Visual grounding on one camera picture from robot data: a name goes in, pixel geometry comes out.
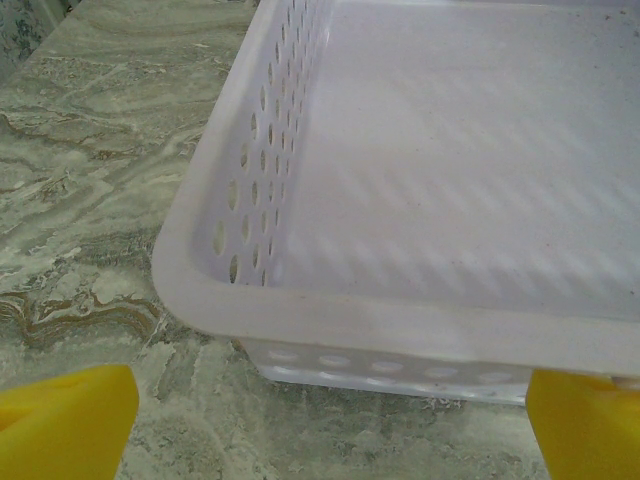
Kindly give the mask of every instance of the perforated side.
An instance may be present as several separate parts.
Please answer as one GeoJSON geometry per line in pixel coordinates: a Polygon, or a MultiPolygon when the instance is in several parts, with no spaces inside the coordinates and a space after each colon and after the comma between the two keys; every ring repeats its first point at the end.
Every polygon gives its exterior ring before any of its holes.
{"type": "Polygon", "coordinates": [[[490,363],[454,363],[381,352],[247,342],[267,378],[416,396],[523,404],[531,371],[490,363]]]}
{"type": "Polygon", "coordinates": [[[281,280],[282,223],[318,56],[318,16],[326,6],[323,0],[282,2],[280,28],[264,45],[265,67],[245,110],[247,135],[231,149],[236,158],[227,176],[227,202],[213,209],[214,271],[225,276],[218,280],[262,286],[281,280]]]}

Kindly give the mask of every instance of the yellow object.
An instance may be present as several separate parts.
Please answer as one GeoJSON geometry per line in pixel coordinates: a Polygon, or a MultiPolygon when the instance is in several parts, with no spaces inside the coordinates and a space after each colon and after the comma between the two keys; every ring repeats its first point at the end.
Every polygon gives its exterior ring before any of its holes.
{"type": "Polygon", "coordinates": [[[538,370],[527,412],[553,480],[640,479],[640,391],[538,370]]]}
{"type": "Polygon", "coordinates": [[[113,480],[138,410],[125,365],[0,393],[0,479],[113,480]]]}

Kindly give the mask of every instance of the white plastic basket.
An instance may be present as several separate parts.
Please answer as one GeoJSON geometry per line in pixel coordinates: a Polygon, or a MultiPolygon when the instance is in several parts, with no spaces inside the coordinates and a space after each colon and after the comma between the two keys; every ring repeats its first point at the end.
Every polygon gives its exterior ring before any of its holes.
{"type": "Polygon", "coordinates": [[[520,403],[531,367],[640,375],[638,28],[617,3],[263,0],[160,297],[280,381],[520,403]]]}

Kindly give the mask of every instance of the gray marble surface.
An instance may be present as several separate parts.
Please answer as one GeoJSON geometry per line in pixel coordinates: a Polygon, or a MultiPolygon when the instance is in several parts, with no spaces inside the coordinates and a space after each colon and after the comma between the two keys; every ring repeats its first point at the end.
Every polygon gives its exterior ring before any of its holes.
{"type": "Polygon", "coordinates": [[[180,324],[154,239],[250,3],[85,0],[0,90],[0,387],[132,365],[118,479],[545,479],[525,411],[261,378],[180,324]]]}

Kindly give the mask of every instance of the marble countertop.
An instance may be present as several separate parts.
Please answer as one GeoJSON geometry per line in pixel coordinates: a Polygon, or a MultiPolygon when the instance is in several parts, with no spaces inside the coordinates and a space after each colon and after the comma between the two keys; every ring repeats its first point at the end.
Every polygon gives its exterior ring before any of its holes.
{"type": "Polygon", "coordinates": [[[118,479],[545,479],[523,409],[273,384],[150,255],[254,12],[85,0],[0,89],[0,387],[130,364],[118,479]]]}

